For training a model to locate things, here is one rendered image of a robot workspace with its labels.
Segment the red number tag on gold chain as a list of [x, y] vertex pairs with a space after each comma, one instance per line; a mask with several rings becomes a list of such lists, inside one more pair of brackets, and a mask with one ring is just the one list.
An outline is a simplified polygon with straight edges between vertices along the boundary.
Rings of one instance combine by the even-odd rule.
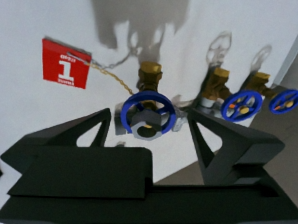
[[[69, 53], [68, 53], [69, 52]], [[89, 68], [97, 69], [95, 64], [90, 65], [91, 56], [66, 48], [42, 39], [42, 59], [43, 59], [43, 80], [71, 86], [86, 90]], [[94, 68], [92, 66], [95, 66]], [[100, 70], [99, 68], [97, 70]], [[104, 72], [102, 73], [101, 70]], [[115, 77], [120, 85], [128, 90], [129, 95], [134, 95], [132, 89], [124, 84], [123, 80], [104, 69], [100, 72], [104, 75]], [[107, 74], [105, 74], [107, 72]], [[121, 83], [122, 81], [122, 83]], [[126, 86], [126, 87], [125, 87]], [[130, 92], [131, 90], [131, 92]]]

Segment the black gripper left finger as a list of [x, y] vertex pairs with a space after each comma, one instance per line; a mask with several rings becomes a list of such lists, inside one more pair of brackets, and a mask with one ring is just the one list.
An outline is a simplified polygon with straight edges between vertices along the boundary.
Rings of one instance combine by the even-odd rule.
[[14, 144], [77, 146], [79, 137], [102, 122], [90, 146], [105, 146], [111, 118], [110, 108], [105, 108], [77, 119], [25, 134]]

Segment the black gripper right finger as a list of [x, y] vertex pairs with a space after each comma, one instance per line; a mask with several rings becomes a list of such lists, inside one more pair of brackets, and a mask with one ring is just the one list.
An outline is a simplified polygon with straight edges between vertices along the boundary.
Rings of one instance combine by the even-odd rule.
[[[273, 134], [194, 108], [189, 108], [187, 120], [204, 184], [219, 184], [233, 168], [263, 167], [285, 148], [285, 144]], [[222, 146], [216, 155], [197, 122], [221, 138]]]

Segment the grey hex nut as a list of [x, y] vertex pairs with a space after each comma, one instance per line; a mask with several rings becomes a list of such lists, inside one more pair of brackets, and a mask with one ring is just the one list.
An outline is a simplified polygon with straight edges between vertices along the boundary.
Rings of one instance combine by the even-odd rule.
[[[152, 126], [151, 128], [144, 127]], [[159, 113], [144, 109], [132, 118], [131, 130], [137, 139], [152, 141], [162, 136], [161, 118]]]

